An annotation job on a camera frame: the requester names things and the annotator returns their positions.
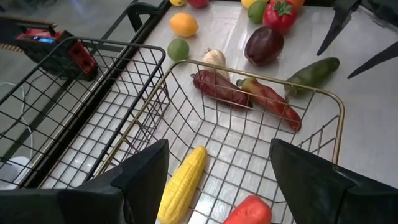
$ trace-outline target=yellow corn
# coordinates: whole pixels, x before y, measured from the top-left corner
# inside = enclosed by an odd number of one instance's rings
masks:
[[[196,147],[169,180],[157,214],[161,224],[178,224],[184,217],[205,168],[206,156],[204,146]]]

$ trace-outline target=gold wire basket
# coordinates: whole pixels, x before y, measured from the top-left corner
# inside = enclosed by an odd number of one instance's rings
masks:
[[[238,78],[257,78],[280,95],[284,85],[308,89],[307,96],[289,101],[302,118],[301,130],[292,131],[280,116],[261,106],[236,110],[202,95],[189,74],[203,67],[229,72],[233,83]],[[205,145],[208,161],[183,223],[222,223],[251,194],[270,206],[272,223],[293,223],[269,162],[270,141],[282,139],[337,164],[344,115],[343,103],[330,92],[183,60],[173,64],[156,84],[96,175],[157,140],[168,139],[171,177],[195,146]]]

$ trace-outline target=green cucumber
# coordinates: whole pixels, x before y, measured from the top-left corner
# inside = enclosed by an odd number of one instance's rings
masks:
[[[330,57],[317,61],[300,71],[296,72],[286,81],[305,85],[313,88],[318,88],[322,85],[334,71],[340,66],[338,58]],[[299,97],[308,90],[296,86],[285,85],[286,96]]]

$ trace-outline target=red device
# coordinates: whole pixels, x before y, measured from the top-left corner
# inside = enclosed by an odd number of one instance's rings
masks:
[[[16,45],[34,62],[41,62],[59,43],[73,37],[68,31],[55,32],[52,26],[18,24],[22,34]],[[52,75],[64,78],[92,80],[97,74],[97,64],[83,44],[73,39],[58,47],[40,66]]]

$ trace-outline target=white cable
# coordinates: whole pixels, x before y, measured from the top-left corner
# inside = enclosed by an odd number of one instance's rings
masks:
[[[3,84],[7,84],[7,85],[11,85],[11,86],[16,86],[15,84],[13,84],[13,83],[10,83],[10,82],[2,82],[2,83],[0,83],[0,86],[1,85],[3,85]],[[33,156],[33,134],[32,134],[32,130],[31,130],[31,128],[29,127],[29,125],[27,124],[27,122],[26,122],[26,120],[25,120],[25,118],[24,118],[24,110],[25,110],[25,102],[26,102],[26,96],[25,96],[25,88],[21,85],[19,88],[21,88],[22,89],[22,107],[21,107],[21,120],[25,123],[25,125],[26,125],[26,127],[27,127],[27,129],[29,130],[29,136],[30,136],[30,158],[29,158],[29,160],[31,160],[32,159],[32,156]]]

